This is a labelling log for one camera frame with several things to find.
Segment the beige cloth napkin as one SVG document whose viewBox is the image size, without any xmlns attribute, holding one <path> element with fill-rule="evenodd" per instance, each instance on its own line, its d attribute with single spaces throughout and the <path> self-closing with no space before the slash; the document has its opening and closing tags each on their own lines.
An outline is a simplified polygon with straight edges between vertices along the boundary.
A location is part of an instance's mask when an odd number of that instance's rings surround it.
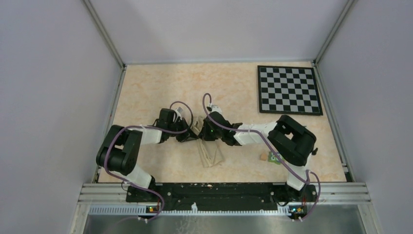
<svg viewBox="0 0 413 234">
<path fill-rule="evenodd" d="M 204 168 L 210 168 L 224 162 L 225 158 L 216 141 L 206 141 L 203 138 L 201 130 L 204 119 L 203 116 L 195 117 L 191 130 L 198 136 L 196 142 L 202 166 Z"/>
</svg>

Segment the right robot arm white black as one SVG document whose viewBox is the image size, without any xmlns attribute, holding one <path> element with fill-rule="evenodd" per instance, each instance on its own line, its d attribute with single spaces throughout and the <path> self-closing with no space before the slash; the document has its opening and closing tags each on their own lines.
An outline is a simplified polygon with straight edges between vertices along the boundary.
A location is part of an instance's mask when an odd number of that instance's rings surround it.
<svg viewBox="0 0 413 234">
<path fill-rule="evenodd" d="M 217 111 L 203 121 L 200 138 L 220 139 L 229 146 L 265 144 L 288 170 L 286 196 L 298 201 L 305 195 L 304 178 L 311 156 L 317 154 L 316 136 L 288 115 L 267 124 L 231 124 Z"/>
</svg>

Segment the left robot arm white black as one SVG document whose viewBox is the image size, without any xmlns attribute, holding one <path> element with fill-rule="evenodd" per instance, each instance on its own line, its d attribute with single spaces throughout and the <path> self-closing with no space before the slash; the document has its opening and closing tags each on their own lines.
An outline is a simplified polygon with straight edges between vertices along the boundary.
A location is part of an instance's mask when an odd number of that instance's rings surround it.
<svg viewBox="0 0 413 234">
<path fill-rule="evenodd" d="M 96 155 L 96 163 L 116 178 L 139 186 L 138 196 L 151 201 L 156 196 L 156 188 L 151 185 L 154 178 L 137 164 L 138 153 L 142 145 L 163 143 L 170 137 L 178 142 L 198 138 L 178 109 L 162 108 L 159 118 L 149 126 L 112 125 Z"/>
</svg>

